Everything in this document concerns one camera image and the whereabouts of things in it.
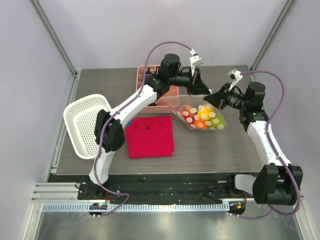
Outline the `clear polka dot zip bag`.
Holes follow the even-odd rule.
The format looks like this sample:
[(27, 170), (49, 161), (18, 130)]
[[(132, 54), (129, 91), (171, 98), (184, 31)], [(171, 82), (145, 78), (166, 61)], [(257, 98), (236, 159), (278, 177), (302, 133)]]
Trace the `clear polka dot zip bag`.
[(203, 95), (163, 96), (160, 100), (190, 130), (222, 131), (227, 121), (220, 111), (204, 100)]

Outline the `fake orange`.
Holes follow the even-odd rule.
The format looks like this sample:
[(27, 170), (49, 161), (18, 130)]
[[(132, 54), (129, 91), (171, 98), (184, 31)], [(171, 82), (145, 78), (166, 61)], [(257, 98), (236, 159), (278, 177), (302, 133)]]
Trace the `fake orange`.
[(195, 126), (196, 129), (198, 130), (204, 130), (207, 129), (208, 126), (206, 125), (205, 121), (203, 120), (194, 120), (193, 121), (193, 125)]

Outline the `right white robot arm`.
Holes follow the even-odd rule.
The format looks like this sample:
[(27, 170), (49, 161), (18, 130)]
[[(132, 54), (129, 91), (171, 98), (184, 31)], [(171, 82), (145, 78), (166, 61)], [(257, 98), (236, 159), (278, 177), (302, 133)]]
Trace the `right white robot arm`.
[(232, 176), (231, 182), (225, 186), (226, 193), (236, 198), (246, 192), (258, 204), (293, 206), (297, 202), (303, 171), (291, 164), (273, 135), (269, 117), (263, 109), (265, 89), (262, 83), (251, 82), (245, 93), (237, 93), (226, 83), (203, 99), (219, 110), (230, 106), (239, 111), (239, 121), (262, 162), (262, 169), (256, 177), (248, 174)]

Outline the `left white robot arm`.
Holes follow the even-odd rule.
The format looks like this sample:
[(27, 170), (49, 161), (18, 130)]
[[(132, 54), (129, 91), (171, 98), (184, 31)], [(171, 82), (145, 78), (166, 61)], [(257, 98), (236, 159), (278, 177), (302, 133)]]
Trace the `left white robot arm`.
[(86, 183), (89, 194), (100, 200), (107, 192), (105, 183), (113, 156), (125, 142), (124, 127), (142, 109), (165, 95), (171, 86), (184, 87), (188, 95), (208, 95), (210, 89), (201, 80), (200, 65), (203, 59), (196, 53), (190, 58), (189, 67), (181, 67), (178, 55), (168, 53), (154, 72), (143, 70), (138, 90), (123, 103), (110, 111), (100, 110), (94, 129), (97, 154)]

